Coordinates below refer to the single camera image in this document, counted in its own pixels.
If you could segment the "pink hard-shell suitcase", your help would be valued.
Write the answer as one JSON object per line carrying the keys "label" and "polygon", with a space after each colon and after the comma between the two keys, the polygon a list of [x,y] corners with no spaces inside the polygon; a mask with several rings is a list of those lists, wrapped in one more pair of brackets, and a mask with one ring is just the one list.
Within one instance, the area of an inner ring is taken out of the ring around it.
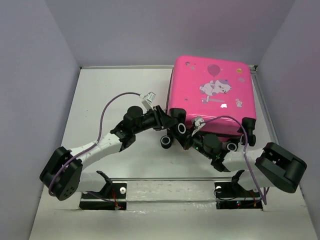
{"label": "pink hard-shell suitcase", "polygon": [[243,145],[256,144],[257,115],[250,67],[238,61],[182,55],[174,63],[168,87],[166,112],[184,109],[184,124],[201,117],[201,131],[214,133],[222,141],[236,138]]}

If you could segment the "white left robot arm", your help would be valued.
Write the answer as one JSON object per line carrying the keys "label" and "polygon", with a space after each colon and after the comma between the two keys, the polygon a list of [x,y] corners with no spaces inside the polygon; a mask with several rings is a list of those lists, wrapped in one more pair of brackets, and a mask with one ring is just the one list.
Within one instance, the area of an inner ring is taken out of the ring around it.
{"label": "white left robot arm", "polygon": [[143,112],[139,106],[131,106],[122,121],[105,136],[99,135],[96,141],[73,149],[58,147],[39,179],[51,196],[64,201],[77,192],[85,168],[108,155],[124,151],[135,142],[136,135],[143,131],[168,129],[178,122],[158,105],[147,112]]}

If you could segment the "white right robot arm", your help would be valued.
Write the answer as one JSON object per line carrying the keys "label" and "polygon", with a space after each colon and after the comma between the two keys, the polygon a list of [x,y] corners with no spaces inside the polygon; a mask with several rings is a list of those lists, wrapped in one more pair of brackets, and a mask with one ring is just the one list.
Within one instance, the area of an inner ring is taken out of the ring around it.
{"label": "white right robot arm", "polygon": [[245,152],[227,149],[213,133],[177,134],[174,137],[184,150],[194,148],[211,160],[219,172],[248,171],[236,175],[230,190],[242,196],[248,190],[276,187],[293,194],[307,169],[307,164],[274,142]]}

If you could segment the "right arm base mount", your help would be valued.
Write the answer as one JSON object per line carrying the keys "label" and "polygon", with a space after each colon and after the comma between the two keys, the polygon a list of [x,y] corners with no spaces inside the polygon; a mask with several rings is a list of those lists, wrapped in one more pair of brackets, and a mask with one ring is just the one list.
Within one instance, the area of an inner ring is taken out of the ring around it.
{"label": "right arm base mount", "polygon": [[213,194],[218,210],[263,209],[258,192],[245,190],[231,182],[215,182]]}

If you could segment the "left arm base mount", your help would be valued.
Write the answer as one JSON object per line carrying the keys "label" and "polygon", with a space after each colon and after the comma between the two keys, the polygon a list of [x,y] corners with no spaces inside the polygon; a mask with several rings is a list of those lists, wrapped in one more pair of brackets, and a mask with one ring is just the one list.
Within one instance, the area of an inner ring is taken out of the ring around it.
{"label": "left arm base mount", "polygon": [[97,170],[93,174],[84,174],[79,189],[87,187],[89,180],[97,191],[81,193],[79,201],[81,210],[125,211],[127,209],[126,181],[113,181],[104,172]]}

